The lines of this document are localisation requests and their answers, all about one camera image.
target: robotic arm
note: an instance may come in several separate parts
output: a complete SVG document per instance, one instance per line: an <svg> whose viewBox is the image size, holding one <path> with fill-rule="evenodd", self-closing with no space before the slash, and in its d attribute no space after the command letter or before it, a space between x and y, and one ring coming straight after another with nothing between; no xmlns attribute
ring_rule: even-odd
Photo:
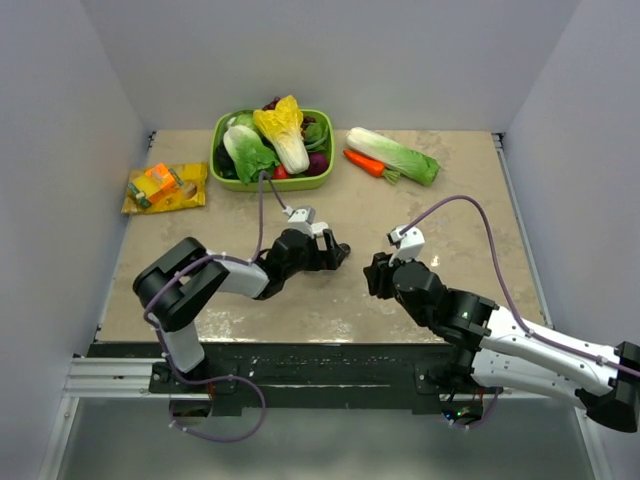
<svg viewBox="0 0 640 480"><path fill-rule="evenodd" d="M635 432L640 411L638 377L615 368L640 369L640 347L584 342L525 321L555 348L533 338L512 313L492 300L447 288L438 275L417 261L422 232L400 226L388 234L393 254L376 253L364 269L369 294L395 298L413 320L456 347L453 360L429 372L429 379L454 394L481 387L512 387L555 397L585 409L609 428ZM567 352L595 355L593 361Z"/></svg>
<svg viewBox="0 0 640 480"><path fill-rule="evenodd" d="M188 278L169 288L152 308L149 317L185 378L200 380L210 376L194 320L214 293L238 293L266 300L282 290L285 281L298 272L337 270L351 252L349 245L336 242L326 223L314 223L313 208L288 207L284 213L288 228L270 249L260 252L255 262L224 254L220 260L203 262ZM325 250L318 246L319 237L324 238ZM212 254L191 237L178 243L135 279L133 290L143 307L183 268Z"/></svg>

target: snack package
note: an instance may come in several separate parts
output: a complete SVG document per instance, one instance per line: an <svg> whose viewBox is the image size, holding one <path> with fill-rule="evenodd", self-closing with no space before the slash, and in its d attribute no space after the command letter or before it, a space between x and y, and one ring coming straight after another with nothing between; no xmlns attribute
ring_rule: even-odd
<svg viewBox="0 0 640 480"><path fill-rule="evenodd" d="M206 163L132 170L122 213L158 213L205 204Z"/></svg>

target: beige tabletop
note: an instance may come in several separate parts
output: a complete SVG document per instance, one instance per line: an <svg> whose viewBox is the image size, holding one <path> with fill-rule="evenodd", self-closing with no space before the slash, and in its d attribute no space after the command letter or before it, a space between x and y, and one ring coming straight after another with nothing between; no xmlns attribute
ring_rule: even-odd
<svg viewBox="0 0 640 480"><path fill-rule="evenodd" d="M381 131L438 160L431 187L403 178L396 186L347 162L345 131L336 132L336 163L317 190L287 192L285 203L316 209L351 256L334 272L301 273L267 301L216 294L197 318L203 341L264 342L439 342L418 327L394 300L371 298L362 268L379 251L390 252L386 233L408 223L436 201L467 194L486 209L507 284L521 314L542 323L531 273L493 139L487 132ZM149 164L206 162L211 131L159 131ZM131 219L108 299L100 341L152 341L134 278L186 236L216 252L248 258L257 238L258 198L224 190L208 179L202 208ZM272 194L265 198L264 248L286 227ZM426 245L420 256L442 281L505 305L493 271L480 217L466 202L453 202L419 225Z"/></svg>

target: carrot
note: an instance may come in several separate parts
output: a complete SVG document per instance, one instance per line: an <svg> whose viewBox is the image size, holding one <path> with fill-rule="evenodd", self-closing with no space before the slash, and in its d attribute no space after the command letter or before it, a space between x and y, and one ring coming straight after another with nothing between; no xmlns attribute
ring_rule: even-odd
<svg viewBox="0 0 640 480"><path fill-rule="evenodd" d="M354 152L353 150L343 150L344 156L353 163L359 166L369 175L374 177L386 178L392 185L398 183L400 172L394 172L385 167L384 163L374 160L373 158L366 157L361 153Z"/></svg>

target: cable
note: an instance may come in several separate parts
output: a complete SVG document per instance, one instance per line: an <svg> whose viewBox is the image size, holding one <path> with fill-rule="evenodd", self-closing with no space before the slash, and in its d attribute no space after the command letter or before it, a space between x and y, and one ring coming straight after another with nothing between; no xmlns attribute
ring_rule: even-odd
<svg viewBox="0 0 640 480"><path fill-rule="evenodd" d="M219 437L216 435L209 435L206 433L202 433L202 432L198 432L197 430L193 430L190 428L185 427L184 425L180 424L174 417L173 415L173 407L170 407L169 409L169 417L171 418L172 422L170 424L171 425L177 425L183 432L188 433L190 435L193 435L195 437L199 437L205 440L210 440L213 442L221 442L221 443L233 443L233 442L239 442L242 440L245 440L247 438L249 438L251 435L253 435L254 433L256 433L260 427L262 426L262 423L264 422L264 418L267 414L267 404L264 398L264 394L262 393L262 390L260 390L260 387L258 387L255 383L253 383L251 380L248 380L244 377L238 377L235 375L227 375L227 376L221 376L221 377L213 377L213 378L208 378L205 380L189 380L187 378L184 377L184 375L182 375L182 373L180 372L180 370L178 370L178 368L176 367L176 365L173 362L173 359L171 358L171 354L169 353L169 349L167 348L167 344L164 341L164 338L162 336L162 333L160 331L159 325L156 321L154 321L150 315L153 312L153 309L155 308L155 306L157 305L157 303L160 301L160 298L162 298L162 296L164 294L166 294L169 289L171 289L171 287L173 287L176 283L178 283L180 281L180 279L182 277L187 276L190 272L192 272L193 270L195 270L196 268L198 268L199 266L214 261L214 260L227 260L227 261L231 261L231 262L236 262L239 263L241 265L251 265L253 262L255 262L258 257L260 256L260 251L262 249L262 238L264 235L264 189L263 189L263 184L264 184L264 179L265 177L267 178L267 180L269 181L269 184L271 185L271 190L273 191L274 195L276 196L276 200L278 200L278 203L280 204L280 206L282 207L283 210L287 210L287 206L285 205L285 203L282 201L282 198L280 197L280 194L278 193L278 191L276 190L275 186L273 185L273 182L271 181L271 177L269 176L269 174L266 171L262 171L260 172L260 178L258 179L258 183L259 183L259 193L258 193L258 203L259 203L259 211L258 211L258 245L256 247L256 251L253 254L253 256L251 257L251 260L246 261L246 260L242 260L240 258L236 258L236 257L232 257L229 255L220 255L220 254L212 254L212 255L206 255L204 257L199 258L198 260L195 260L194 262L190 263L189 265L187 265L185 268L183 268L182 270L180 270L179 272L177 272L172 278L171 280L169 280L159 291L158 293L155 294L155 296L151 299L151 301L149 301L149 303L147 304L147 306L144 309L144 313L142 315L142 318L144 319L145 322L147 322L148 324L150 324L153 327L153 330L156 332L156 336L158 337L158 343L160 344L160 348L162 350L163 356L166 358L167 363L169 364L169 367L171 368L171 371L173 373L173 375L180 380L182 383L186 384L186 385L208 385L208 384L212 384L212 383L217 383L217 382L222 382L222 381L237 381L240 383L244 383L245 385L248 385L249 387L251 387L260 397L260 418L258 419L257 423L255 424L255 426L249 430L248 432L239 435L237 437Z"/></svg>
<svg viewBox="0 0 640 480"><path fill-rule="evenodd" d="M515 302L513 301L513 298L509 293L509 289L507 288L507 284L504 281L502 271L500 270L500 265L498 263L498 254L496 253L496 246L493 238L493 233L491 232L491 226L489 225L489 219L487 218L487 214L485 213L485 211L482 209L482 206L480 206L480 204L475 199L469 197L468 195L453 195L451 197L447 197L443 200L440 200L438 203L428 208L424 213L416 217L406 227L400 230L400 235L402 236L406 234L411 228L415 227L418 223L420 223L422 220L427 218L437 209L454 200L466 200L467 202L471 203L474 207L476 207L476 210L478 210L478 213L480 213L480 216L482 217L482 222L484 223L484 228L487 232L487 239L489 240L489 249L491 250L491 259L493 261L493 268L496 272L496 277L498 278L498 283L500 283L500 288L502 289L502 293L504 293L504 296L507 299L507 303L509 304L509 308L511 309L511 314L513 315L514 320L516 321L518 326L522 330L524 330L524 332L527 335L529 335L532 338L535 338L541 343L557 348L558 350L570 353L572 355L576 355L578 357L586 358L588 360L592 360L598 363L599 365L607 365L608 367L614 368L618 371L640 378L640 371L638 370L634 370L625 365L620 365L600 355L593 355L588 352L583 352L582 350L579 350L577 348L573 348L568 345L564 345L560 342L551 340L545 337L544 335L540 335L535 330L528 327L526 323L524 323L524 320L522 320L522 317L520 316L520 312L518 311L518 308L516 307Z"/></svg>

